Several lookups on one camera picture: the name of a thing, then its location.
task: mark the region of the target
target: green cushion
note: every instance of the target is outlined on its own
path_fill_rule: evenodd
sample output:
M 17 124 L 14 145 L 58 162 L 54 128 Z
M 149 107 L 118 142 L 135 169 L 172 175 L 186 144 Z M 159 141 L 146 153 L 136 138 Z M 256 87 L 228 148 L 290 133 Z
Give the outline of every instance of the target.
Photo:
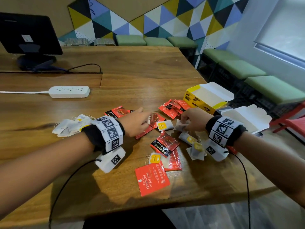
M 168 41 L 170 41 L 174 47 L 179 48 L 197 48 L 198 45 L 196 42 L 194 42 L 192 39 L 188 37 L 168 37 Z
M 250 77 L 247 84 L 276 104 L 296 103 L 305 100 L 305 93 L 274 76 Z
M 203 53 L 216 63 L 222 60 L 240 60 L 238 56 L 224 50 L 204 49 Z
M 263 70 L 243 60 L 222 60 L 219 61 L 219 65 L 238 79 L 267 75 Z
M 140 35 L 116 35 L 119 46 L 146 46 L 146 42 Z
M 145 40 L 147 46 L 173 47 L 173 44 L 171 44 L 165 38 L 151 38 L 151 37 L 147 37 L 147 38 L 144 38 L 144 40 Z

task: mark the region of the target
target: monitor stand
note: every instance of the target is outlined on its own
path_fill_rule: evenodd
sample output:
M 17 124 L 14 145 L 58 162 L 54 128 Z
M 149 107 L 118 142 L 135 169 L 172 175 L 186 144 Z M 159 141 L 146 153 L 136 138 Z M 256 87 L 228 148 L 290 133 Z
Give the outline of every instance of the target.
M 55 56 L 47 56 L 41 54 L 22 55 L 17 58 L 19 68 L 23 71 L 40 71 L 40 70 L 54 70 L 51 64 L 56 62 Z

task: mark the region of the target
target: open cardboard box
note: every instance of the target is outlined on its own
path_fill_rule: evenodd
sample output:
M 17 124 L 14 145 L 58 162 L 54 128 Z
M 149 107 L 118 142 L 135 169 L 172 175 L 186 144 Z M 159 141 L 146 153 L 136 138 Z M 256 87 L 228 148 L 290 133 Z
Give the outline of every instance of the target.
M 183 98 L 192 108 L 199 107 L 212 115 L 216 109 L 223 108 L 227 101 L 233 99 L 232 92 L 214 82 L 199 84 L 187 89 Z
M 242 122 L 246 129 L 252 134 L 269 128 L 269 123 L 272 120 L 272 117 L 267 115 L 267 112 L 264 109 L 258 108 L 255 104 L 248 107 L 242 106 L 235 109 L 224 110 L 221 111 L 221 115 Z

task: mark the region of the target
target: white wall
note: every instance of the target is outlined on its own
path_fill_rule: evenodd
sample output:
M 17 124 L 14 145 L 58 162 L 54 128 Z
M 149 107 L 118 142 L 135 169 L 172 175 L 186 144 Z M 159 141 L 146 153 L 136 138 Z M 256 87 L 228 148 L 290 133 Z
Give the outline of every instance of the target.
M 227 50 L 269 75 L 305 91 L 304 69 L 254 48 L 254 40 L 277 2 L 278 0 L 249 0 Z

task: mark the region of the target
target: window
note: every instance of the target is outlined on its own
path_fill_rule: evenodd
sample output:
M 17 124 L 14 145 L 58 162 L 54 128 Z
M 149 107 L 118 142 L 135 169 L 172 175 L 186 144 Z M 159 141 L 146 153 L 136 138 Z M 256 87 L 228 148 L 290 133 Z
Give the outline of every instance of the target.
M 279 0 L 255 48 L 305 69 L 305 0 Z

